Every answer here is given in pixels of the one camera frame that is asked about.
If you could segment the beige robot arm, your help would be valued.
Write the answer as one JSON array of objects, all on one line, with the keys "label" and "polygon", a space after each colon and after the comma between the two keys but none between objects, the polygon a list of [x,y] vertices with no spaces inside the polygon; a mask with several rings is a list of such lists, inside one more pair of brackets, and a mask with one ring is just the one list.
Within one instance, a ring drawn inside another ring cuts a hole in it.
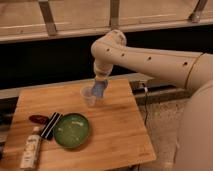
[{"label": "beige robot arm", "polygon": [[118,65],[190,91],[172,171],[213,171],[213,54],[135,48],[126,43],[122,31],[112,30],[92,44],[96,78],[106,79]]}]

